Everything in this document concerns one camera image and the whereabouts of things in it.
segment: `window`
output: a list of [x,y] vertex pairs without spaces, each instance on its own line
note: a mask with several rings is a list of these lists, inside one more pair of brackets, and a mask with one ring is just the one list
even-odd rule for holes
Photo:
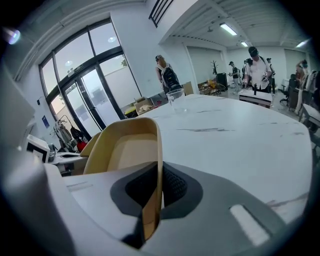
[[88,33],[68,43],[55,54],[56,67],[60,80],[93,56]]
[[105,76],[117,70],[123,69],[124,67],[127,67],[127,66],[128,66],[127,61],[125,59],[125,56],[123,55],[119,55],[117,57],[111,58],[100,64],[102,72]]
[[120,108],[135,102],[135,99],[141,97],[134,77],[123,55],[101,63],[100,67],[108,87]]
[[66,122],[63,124],[64,127],[70,132],[71,129],[71,124],[74,128],[78,129],[78,126],[76,125],[73,117],[71,116],[69,110],[67,109],[67,106],[65,104],[64,99],[62,98],[61,94],[59,94],[57,97],[55,97],[53,99],[53,101],[51,102],[51,106],[54,110],[56,119],[59,120],[60,118],[62,118],[63,120],[65,120]]
[[52,61],[52,58],[42,68],[42,74],[46,92],[47,94],[49,94],[57,85],[57,79],[55,75],[54,63]]
[[90,30],[90,36],[96,55],[120,46],[116,32],[111,23]]

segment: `white shirt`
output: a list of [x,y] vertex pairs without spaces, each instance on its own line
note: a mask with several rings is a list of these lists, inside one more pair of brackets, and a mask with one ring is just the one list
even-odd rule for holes
[[269,81],[262,82],[262,79],[264,77],[264,72],[271,72],[270,66],[268,65],[267,61],[264,61],[259,56],[259,60],[255,61],[252,60],[252,65],[249,66],[249,64],[246,64],[245,67],[245,74],[252,77],[252,86],[255,86],[256,88],[263,90],[267,88]]

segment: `black mesh vent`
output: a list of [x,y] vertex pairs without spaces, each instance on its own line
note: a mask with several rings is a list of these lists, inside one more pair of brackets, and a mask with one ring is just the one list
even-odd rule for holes
[[125,186],[125,192],[143,208],[155,191],[157,180],[158,169],[150,169],[128,182]]
[[178,201],[187,192],[187,183],[168,169],[163,170],[162,191],[164,206]]

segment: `desk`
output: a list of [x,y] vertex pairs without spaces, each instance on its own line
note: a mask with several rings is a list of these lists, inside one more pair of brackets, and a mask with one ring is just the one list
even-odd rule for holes
[[239,101],[249,102],[270,109],[272,96],[270,93],[257,91],[256,95],[253,90],[242,89],[239,93]]
[[310,121],[320,127],[320,113],[315,108],[307,104],[303,104],[299,122],[301,121],[303,114],[305,115],[306,121]]
[[[302,123],[223,97],[190,94],[185,102],[183,114],[166,104],[142,115],[160,127],[163,161],[229,179],[271,206],[309,192],[312,148]],[[290,222],[304,207],[278,214]]]

